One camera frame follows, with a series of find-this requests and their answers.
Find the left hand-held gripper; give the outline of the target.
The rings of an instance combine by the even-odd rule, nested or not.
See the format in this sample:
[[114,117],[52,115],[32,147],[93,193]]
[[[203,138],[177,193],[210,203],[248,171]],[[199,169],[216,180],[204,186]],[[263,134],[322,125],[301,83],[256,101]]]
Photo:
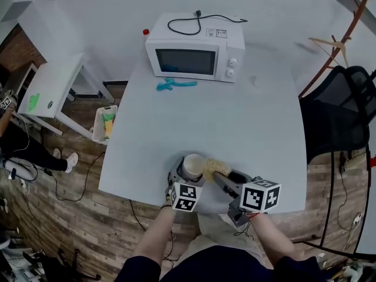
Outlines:
[[202,174],[195,179],[185,179],[183,162],[184,156],[179,157],[173,164],[171,172],[167,175],[165,196],[172,209],[193,212],[206,180]]

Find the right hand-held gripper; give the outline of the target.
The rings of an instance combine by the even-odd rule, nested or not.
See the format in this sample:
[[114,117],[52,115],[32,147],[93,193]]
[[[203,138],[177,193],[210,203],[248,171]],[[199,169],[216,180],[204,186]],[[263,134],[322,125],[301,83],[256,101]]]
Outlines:
[[213,180],[234,199],[227,215],[236,227],[248,222],[247,213],[267,213],[280,201],[281,184],[268,180],[251,182],[249,175],[238,170],[232,170],[228,176],[214,172]]

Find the white mug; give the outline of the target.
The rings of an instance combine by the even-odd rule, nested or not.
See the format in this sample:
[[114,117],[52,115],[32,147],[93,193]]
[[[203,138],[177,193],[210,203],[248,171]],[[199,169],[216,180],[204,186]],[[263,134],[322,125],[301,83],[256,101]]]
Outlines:
[[182,164],[182,171],[184,177],[195,180],[199,178],[206,164],[206,158],[198,154],[187,155]]

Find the person's left forearm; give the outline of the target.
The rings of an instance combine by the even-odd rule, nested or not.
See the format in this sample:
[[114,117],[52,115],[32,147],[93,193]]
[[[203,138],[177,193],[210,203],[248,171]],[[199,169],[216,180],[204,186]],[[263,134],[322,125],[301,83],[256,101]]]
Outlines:
[[171,206],[161,208],[152,225],[142,236],[133,255],[149,258],[161,266],[175,217],[176,210]]

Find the person's beige trousers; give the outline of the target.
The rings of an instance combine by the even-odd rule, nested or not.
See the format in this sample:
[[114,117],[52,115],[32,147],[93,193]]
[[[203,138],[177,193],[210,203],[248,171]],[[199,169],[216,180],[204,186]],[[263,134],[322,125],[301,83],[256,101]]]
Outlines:
[[262,265],[262,253],[256,242],[244,234],[235,236],[237,230],[218,214],[197,214],[201,234],[189,244],[187,250],[180,256],[177,263],[214,246],[223,246],[246,251]]

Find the large white table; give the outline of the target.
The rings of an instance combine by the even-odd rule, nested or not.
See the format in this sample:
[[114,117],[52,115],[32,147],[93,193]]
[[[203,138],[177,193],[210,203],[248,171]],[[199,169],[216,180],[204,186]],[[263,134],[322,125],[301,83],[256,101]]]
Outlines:
[[142,53],[115,117],[101,191],[160,206],[173,164],[197,153],[281,184],[276,213],[304,210],[303,120],[290,65],[280,53],[247,46],[234,83],[200,80],[158,91],[160,82]]

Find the teal plastic toy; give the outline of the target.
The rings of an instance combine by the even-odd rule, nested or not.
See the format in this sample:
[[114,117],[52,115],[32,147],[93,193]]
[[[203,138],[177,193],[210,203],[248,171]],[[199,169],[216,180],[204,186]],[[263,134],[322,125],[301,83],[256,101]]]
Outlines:
[[173,90],[174,87],[191,87],[196,86],[197,82],[176,82],[173,78],[165,78],[163,83],[158,83],[156,86],[157,91]]

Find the white plastic basket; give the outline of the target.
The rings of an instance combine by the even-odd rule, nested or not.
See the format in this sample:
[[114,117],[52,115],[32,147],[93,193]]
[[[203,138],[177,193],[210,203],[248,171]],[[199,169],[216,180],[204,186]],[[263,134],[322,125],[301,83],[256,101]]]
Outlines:
[[96,143],[107,145],[109,139],[105,139],[105,123],[102,119],[102,113],[117,113],[118,107],[116,105],[106,106],[97,109],[95,121],[92,128],[92,140]]

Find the black mesh office chair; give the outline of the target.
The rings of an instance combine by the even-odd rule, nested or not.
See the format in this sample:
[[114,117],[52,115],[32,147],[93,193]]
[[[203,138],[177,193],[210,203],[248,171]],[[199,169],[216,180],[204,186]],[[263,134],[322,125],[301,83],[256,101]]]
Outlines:
[[376,116],[376,85],[361,66],[336,66],[299,99],[307,163],[320,155],[360,150],[370,139]]

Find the white microwave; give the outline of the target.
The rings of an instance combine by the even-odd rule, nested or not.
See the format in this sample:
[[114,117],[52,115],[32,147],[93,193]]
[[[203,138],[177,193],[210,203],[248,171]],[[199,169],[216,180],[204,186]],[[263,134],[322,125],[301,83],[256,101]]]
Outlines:
[[242,23],[236,16],[162,14],[145,42],[154,75],[234,83],[246,51]]

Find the black swivel chair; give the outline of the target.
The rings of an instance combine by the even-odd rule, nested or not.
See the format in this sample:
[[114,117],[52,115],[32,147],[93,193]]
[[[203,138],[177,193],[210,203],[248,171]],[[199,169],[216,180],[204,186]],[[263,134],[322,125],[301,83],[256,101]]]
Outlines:
[[101,281],[102,277],[97,274],[94,277],[81,273],[78,268],[78,255],[80,250],[76,249],[73,262],[69,264],[62,249],[58,250],[58,256],[48,257],[42,253],[36,253],[33,257],[23,252],[23,257],[33,266],[41,263],[45,272],[46,282],[85,282],[85,280]]

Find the small white table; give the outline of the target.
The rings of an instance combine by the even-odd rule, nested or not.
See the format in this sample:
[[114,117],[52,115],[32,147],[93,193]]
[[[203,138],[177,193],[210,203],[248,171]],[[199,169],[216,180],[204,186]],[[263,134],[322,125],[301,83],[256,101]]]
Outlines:
[[[93,89],[101,93],[109,103],[115,101],[103,82],[85,60],[84,54],[79,53],[44,63],[36,71],[22,101],[18,105],[18,114],[28,117],[37,125],[61,136],[63,132],[44,121],[44,118],[56,119],[80,135],[91,139],[92,133],[62,112],[69,91],[78,75],[82,75]],[[40,93],[38,104],[33,113],[28,113],[28,103],[31,95]],[[53,101],[50,109],[48,103]]]

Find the green cloth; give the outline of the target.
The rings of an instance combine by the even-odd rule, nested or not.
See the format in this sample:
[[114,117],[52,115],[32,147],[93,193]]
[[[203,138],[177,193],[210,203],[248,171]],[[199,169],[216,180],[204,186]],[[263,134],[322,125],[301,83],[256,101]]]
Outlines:
[[33,113],[37,104],[38,104],[38,101],[39,101],[39,97],[40,97],[40,93],[36,93],[34,95],[31,95],[30,98],[29,98],[29,103],[28,103],[28,113]]

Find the pale wooden clothes hanger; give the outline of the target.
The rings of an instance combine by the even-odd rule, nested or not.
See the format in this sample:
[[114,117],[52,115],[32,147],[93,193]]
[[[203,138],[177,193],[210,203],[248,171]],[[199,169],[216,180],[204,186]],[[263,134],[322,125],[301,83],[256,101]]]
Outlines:
[[[340,42],[340,41],[330,42],[330,41],[326,41],[326,40],[322,40],[322,39],[318,39],[318,38],[312,38],[312,37],[309,37],[308,39],[310,41],[312,41],[315,45],[317,45],[329,57],[329,60],[331,62],[334,61],[337,65],[340,65],[340,63],[337,62],[336,56],[340,52],[343,56],[345,67],[346,68],[349,67],[348,60],[347,60],[346,47],[342,42]],[[322,44],[330,46],[332,48],[332,51],[330,53],[328,51],[326,51],[322,47]]]

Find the brown wooden coat rack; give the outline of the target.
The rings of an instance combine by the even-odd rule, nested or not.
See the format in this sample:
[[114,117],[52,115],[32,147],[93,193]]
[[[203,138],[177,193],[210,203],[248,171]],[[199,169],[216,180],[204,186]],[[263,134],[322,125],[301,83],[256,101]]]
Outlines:
[[[370,0],[352,0],[354,4],[354,9],[352,9],[353,19],[345,31],[343,37],[341,38],[340,42],[346,44],[350,39],[351,35],[354,32],[355,27],[361,20],[363,14],[365,13],[367,2]],[[332,36],[332,41],[336,41],[334,35]],[[299,98],[302,98],[306,95],[306,93],[312,88],[312,86],[319,80],[319,78],[323,75],[323,73],[329,69],[333,69],[332,65],[333,61],[331,62],[328,59],[324,62],[323,66],[319,69],[319,71],[315,74],[312,80],[308,83],[308,85],[300,92]]]

